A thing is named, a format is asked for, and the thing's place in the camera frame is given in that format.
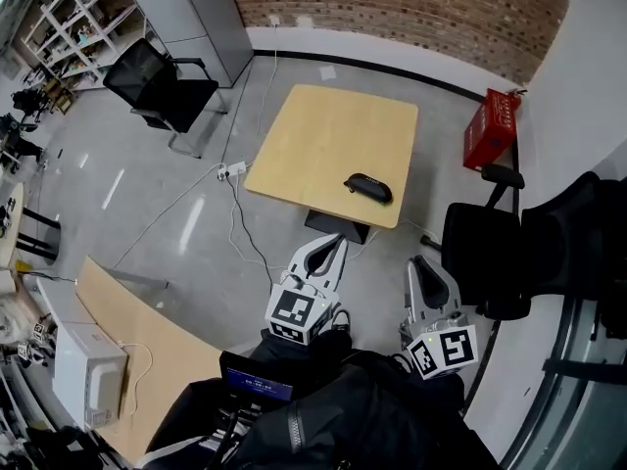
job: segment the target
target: square table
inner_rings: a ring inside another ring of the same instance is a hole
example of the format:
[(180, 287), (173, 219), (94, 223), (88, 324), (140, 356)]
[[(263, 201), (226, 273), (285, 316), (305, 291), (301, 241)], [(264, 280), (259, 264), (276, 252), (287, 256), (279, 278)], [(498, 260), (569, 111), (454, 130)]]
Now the square table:
[[(399, 222), (418, 107), (348, 90), (295, 85), (244, 187), (310, 209), (305, 224), (363, 244), (369, 225)], [(387, 184), (382, 205), (344, 185), (361, 172)]]

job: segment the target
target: table leg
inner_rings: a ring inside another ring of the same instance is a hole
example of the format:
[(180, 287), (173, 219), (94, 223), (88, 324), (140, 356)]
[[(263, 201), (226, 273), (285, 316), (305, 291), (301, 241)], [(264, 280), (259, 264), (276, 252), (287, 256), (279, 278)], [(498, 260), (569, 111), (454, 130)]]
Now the table leg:
[(41, 249), (31, 247), (27, 244), (23, 244), (22, 242), (18, 242), (16, 244), (16, 248), (20, 249), (21, 251), (26, 251), (27, 253), (41, 256), (42, 258), (48, 258), (51, 260), (55, 260), (57, 258), (57, 255), (54, 253), (49, 253), (48, 251), (43, 251)]
[(347, 240), (356, 244), (363, 244), (368, 237), (370, 227), (367, 224), (357, 223), (324, 212), (310, 211), (305, 219), (305, 226), (324, 233), (342, 233)]
[(18, 233), (18, 238), (20, 240), (24, 240), (25, 242), (29, 242), (35, 247), (42, 247), (44, 249), (52, 249), (52, 246), (50, 244), (46, 244), (45, 242), (41, 240), (33, 239), (32, 237), (29, 237), (28, 235), (24, 235), (23, 233)]
[(31, 211), (30, 209), (27, 209), (27, 208), (24, 208), (23, 211), (24, 211), (24, 215), (27, 215), (28, 217), (32, 217), (33, 219), (35, 219), (36, 221), (39, 221), (40, 223), (51, 226), (52, 228), (57, 228), (58, 230), (61, 229), (61, 223), (59, 221), (53, 221), (52, 219), (48, 219), (46, 216), (38, 214), (37, 212)]

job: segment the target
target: white wall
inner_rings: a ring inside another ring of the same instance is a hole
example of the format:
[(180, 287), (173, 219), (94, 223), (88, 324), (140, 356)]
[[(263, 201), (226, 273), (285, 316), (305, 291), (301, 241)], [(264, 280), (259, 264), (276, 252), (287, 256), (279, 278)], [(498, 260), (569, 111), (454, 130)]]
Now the white wall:
[(326, 54), (412, 71), (485, 96), (515, 83), (459, 59), (428, 49), (351, 31), (313, 27), (249, 27), (254, 49)]
[[(520, 169), (527, 183), (523, 207), (561, 192), (627, 139), (626, 85), (627, 0), (571, 0), (520, 113)], [(627, 144), (600, 168), (603, 177), (616, 177), (624, 175), (625, 166)], [(534, 298), (527, 318), (501, 327), (465, 418), (497, 460), (513, 442), (542, 382), (562, 303), (556, 296)]]
[(571, 0), (529, 85), (531, 128), (519, 134), (527, 204), (545, 202), (627, 139), (627, 0)]

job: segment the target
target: glass panel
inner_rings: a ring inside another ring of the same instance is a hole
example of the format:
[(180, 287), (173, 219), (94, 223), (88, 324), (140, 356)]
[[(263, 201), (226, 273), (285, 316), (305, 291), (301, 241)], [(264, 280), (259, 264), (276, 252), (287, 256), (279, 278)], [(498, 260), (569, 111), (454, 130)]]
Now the glass panel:
[(627, 387), (590, 383), (552, 460), (538, 470), (627, 468)]

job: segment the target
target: red box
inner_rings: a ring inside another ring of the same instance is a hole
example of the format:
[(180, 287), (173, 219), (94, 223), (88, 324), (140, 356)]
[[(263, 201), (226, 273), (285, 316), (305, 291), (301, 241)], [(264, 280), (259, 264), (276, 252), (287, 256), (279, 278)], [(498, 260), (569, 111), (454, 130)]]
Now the red box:
[(488, 89), (486, 100), (463, 133), (463, 165), (478, 170), (491, 164), (516, 139), (513, 98)]

